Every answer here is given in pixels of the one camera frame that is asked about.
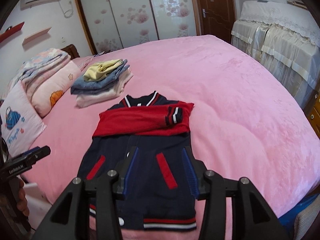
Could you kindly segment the person's hand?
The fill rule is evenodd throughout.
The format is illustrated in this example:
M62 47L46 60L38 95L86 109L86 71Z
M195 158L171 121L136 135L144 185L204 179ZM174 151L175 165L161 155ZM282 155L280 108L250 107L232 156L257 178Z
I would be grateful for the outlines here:
M28 217L29 214L30 214L30 210L28 208L28 202L27 202L27 199L25 197L26 193L25 193L25 190L23 188L24 187L24 182L20 178L18 178L18 182L19 182L19 188L18 188L18 191L17 191L17 195L18 195L17 208L26 217Z

